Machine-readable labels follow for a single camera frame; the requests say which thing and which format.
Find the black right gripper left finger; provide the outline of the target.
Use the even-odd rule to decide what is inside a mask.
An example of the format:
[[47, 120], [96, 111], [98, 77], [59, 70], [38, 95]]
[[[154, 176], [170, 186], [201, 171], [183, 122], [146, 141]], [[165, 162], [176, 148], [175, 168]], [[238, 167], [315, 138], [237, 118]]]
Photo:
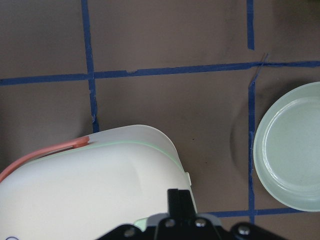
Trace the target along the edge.
[[171, 218], [179, 217], [179, 190], [178, 189], [167, 190], [167, 208], [168, 208], [168, 214]]

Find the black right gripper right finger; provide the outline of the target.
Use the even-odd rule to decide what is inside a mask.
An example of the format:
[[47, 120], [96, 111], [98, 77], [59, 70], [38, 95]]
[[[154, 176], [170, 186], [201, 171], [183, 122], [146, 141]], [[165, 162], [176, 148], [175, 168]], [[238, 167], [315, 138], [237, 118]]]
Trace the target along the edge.
[[179, 217], [180, 218], [194, 218], [196, 216], [196, 209], [189, 190], [178, 190], [179, 197]]

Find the green plate near right arm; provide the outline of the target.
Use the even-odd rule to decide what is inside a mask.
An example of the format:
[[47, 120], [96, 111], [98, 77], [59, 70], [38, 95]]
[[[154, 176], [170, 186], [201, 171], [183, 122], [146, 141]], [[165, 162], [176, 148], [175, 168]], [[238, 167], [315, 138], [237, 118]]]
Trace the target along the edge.
[[257, 176], [274, 199], [292, 209], [319, 212], [319, 82], [289, 91], [266, 111], [252, 154]]

